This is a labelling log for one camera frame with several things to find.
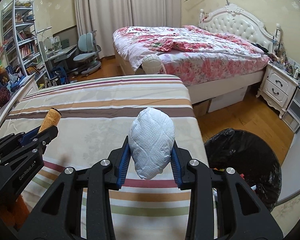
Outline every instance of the folded white paper towel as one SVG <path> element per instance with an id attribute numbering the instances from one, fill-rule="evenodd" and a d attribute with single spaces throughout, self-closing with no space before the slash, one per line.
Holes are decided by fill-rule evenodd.
<path id="1" fill-rule="evenodd" d="M 152 179 L 170 162 L 175 139 L 173 121 L 158 109 L 142 110 L 133 121 L 129 146 L 137 174 Z"/>

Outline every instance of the trash can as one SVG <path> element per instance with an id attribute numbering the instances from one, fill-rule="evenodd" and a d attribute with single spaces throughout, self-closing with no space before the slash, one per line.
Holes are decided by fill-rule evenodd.
<path id="1" fill-rule="evenodd" d="M 234 168 L 244 174 L 250 187 L 271 212 L 281 191 L 281 168 L 277 156 L 259 136 L 243 130 L 225 129 L 205 144 L 210 168 Z"/>

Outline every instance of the striped bed sheet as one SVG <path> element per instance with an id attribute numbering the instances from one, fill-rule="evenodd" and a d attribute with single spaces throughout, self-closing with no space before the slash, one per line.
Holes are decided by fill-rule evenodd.
<path id="1" fill-rule="evenodd" d="M 169 115 L 178 146 L 208 164 L 188 90 L 176 76 L 124 76 L 40 90 L 9 113 L 0 138 L 40 126 L 51 107 L 62 114 L 59 134 L 46 149 L 44 167 L 22 193 L 30 210 L 65 167 L 91 167 L 120 148 L 133 120 L 146 107 Z M 86 197 L 84 191 L 82 237 L 86 237 Z M 125 184 L 120 191 L 110 191 L 110 203 L 117 239 L 185 238 L 190 191 L 177 188 L 170 164 L 162 174 L 146 181 L 138 177 L 131 159 Z"/>

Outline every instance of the white storage box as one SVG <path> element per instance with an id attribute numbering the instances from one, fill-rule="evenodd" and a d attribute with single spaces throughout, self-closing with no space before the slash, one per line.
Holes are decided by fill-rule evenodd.
<path id="1" fill-rule="evenodd" d="M 243 100 L 248 87 L 217 96 L 212 99 L 208 112 L 213 112 L 226 106 L 233 105 Z"/>

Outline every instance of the metal bolt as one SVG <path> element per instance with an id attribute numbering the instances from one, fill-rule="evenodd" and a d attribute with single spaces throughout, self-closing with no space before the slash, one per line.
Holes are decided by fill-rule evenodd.
<path id="1" fill-rule="evenodd" d="M 195 160 L 195 159 L 189 161 L 189 163 L 190 163 L 191 166 L 198 166 L 199 165 L 199 161 Z"/>
<path id="2" fill-rule="evenodd" d="M 101 164 L 102 166 L 108 166 L 108 165 L 110 164 L 110 161 L 107 160 L 107 159 L 104 159 L 104 160 L 102 160 L 102 161 L 100 162 L 100 164 Z"/>
<path id="3" fill-rule="evenodd" d="M 73 168 L 68 167 L 65 169 L 65 174 L 71 174 L 73 172 Z"/>
<path id="4" fill-rule="evenodd" d="M 235 173 L 235 169 L 229 167 L 229 168 L 226 169 L 226 172 L 228 172 L 229 174 L 234 174 Z"/>

